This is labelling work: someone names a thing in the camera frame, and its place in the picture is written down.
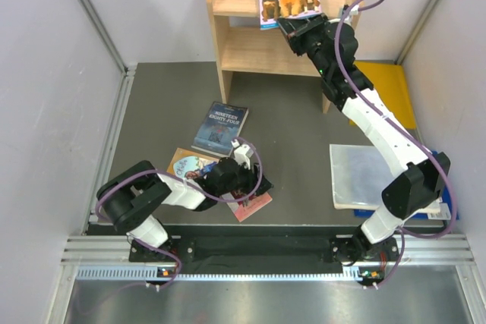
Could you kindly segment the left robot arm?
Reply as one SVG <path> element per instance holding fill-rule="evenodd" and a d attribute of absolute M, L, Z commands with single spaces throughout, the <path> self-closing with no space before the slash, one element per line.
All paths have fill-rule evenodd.
<path fill-rule="evenodd" d="M 95 212 L 118 233 L 131 238 L 138 254 L 161 261 L 174 259 L 177 249 L 154 216 L 160 206 L 194 212 L 206 211 L 217 203 L 247 206 L 258 198 L 267 200 L 272 188 L 257 162 L 225 157 L 187 167 L 180 159 L 166 172 L 143 160 L 101 186 Z"/>

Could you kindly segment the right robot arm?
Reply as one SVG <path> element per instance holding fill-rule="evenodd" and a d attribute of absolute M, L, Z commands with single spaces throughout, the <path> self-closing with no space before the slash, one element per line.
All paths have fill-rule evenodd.
<path fill-rule="evenodd" d="M 441 198 L 450 159 L 438 153 L 431 161 L 431 152 L 416 146 L 384 105 L 355 63 L 358 40 L 352 26 L 332 22 L 325 14 L 281 17 L 277 24 L 290 49 L 308 56 L 319 72 L 325 97 L 361 129 L 391 171 L 393 180 L 381 193 L 381 205 L 356 229 L 350 243 L 352 261 L 372 260 L 397 228 Z"/>

